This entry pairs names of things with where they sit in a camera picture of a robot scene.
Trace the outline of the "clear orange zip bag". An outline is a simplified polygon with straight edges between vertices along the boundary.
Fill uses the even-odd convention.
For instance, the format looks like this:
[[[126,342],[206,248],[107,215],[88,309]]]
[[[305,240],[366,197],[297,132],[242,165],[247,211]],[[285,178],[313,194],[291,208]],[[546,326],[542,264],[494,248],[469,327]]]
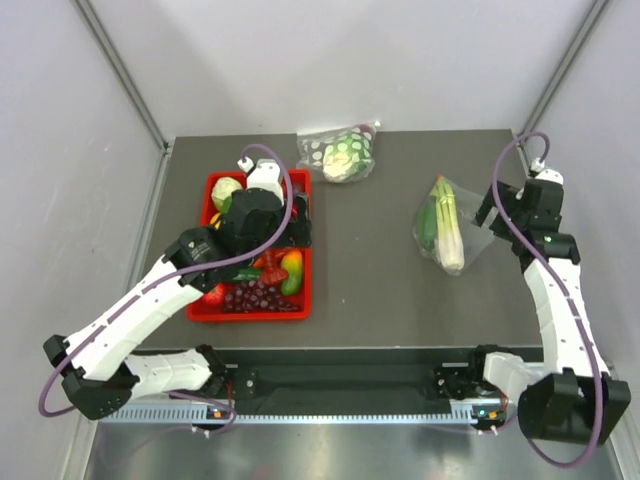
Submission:
[[[483,198],[438,175],[420,205],[412,234],[425,258],[451,276],[461,275],[494,240],[475,223]]]

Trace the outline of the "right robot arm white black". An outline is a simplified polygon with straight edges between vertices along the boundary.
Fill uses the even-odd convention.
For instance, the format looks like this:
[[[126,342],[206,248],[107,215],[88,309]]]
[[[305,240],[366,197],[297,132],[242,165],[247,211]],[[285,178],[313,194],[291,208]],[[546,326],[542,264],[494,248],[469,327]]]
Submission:
[[[499,389],[514,401],[528,439],[586,445],[598,426],[604,444],[631,393],[626,382],[612,379],[593,340],[578,246],[559,230],[563,199],[557,174],[527,179],[521,189],[497,182],[488,190],[475,222],[509,241],[520,262],[536,309],[543,368],[532,370],[511,350],[490,347],[466,380],[478,395]]]

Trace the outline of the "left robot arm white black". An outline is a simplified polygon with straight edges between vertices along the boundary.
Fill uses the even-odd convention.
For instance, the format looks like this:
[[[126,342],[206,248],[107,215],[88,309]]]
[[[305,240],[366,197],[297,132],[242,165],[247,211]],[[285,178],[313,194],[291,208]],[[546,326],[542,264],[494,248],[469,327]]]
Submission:
[[[151,356],[137,354],[136,348],[176,312],[236,278],[267,248],[310,244],[307,194],[281,201],[260,188],[234,192],[217,225],[184,231],[98,319],[72,335],[45,341],[43,349],[67,398],[86,418],[99,420],[141,397],[174,391],[220,394],[227,369],[212,347]]]

